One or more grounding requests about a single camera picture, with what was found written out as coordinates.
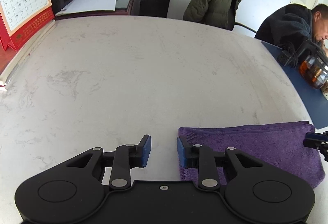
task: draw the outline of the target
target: coat sleeve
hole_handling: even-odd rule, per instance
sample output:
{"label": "coat sleeve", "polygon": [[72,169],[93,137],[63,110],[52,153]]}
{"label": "coat sleeve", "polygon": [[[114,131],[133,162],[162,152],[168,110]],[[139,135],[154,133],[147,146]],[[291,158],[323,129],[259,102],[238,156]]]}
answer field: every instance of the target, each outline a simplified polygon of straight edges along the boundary
{"label": "coat sleeve", "polygon": [[183,20],[200,22],[208,10],[210,1],[211,0],[191,0],[183,15]]}

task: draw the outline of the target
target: red calendar base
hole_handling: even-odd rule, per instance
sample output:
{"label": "red calendar base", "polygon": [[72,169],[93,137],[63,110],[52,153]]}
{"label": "red calendar base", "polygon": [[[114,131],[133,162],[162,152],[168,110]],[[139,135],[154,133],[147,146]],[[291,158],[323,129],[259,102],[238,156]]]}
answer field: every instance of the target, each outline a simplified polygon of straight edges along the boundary
{"label": "red calendar base", "polygon": [[13,50],[18,51],[38,30],[54,18],[54,14],[51,7],[48,7],[25,23],[12,36],[9,36],[2,16],[0,17],[0,43],[3,50],[10,47]]}

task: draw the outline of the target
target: tabletop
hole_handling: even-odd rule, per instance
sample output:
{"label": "tabletop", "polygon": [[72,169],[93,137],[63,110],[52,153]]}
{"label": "tabletop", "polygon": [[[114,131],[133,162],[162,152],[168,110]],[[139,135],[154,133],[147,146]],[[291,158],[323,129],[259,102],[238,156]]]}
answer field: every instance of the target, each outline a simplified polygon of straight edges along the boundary
{"label": "tabletop", "polygon": [[[179,180],[179,127],[310,120],[260,41],[164,18],[56,21],[8,87],[0,93],[0,223],[21,221],[20,183],[92,147],[113,151],[150,134],[148,165],[132,179]],[[315,190],[309,224],[328,223],[327,186]]]}

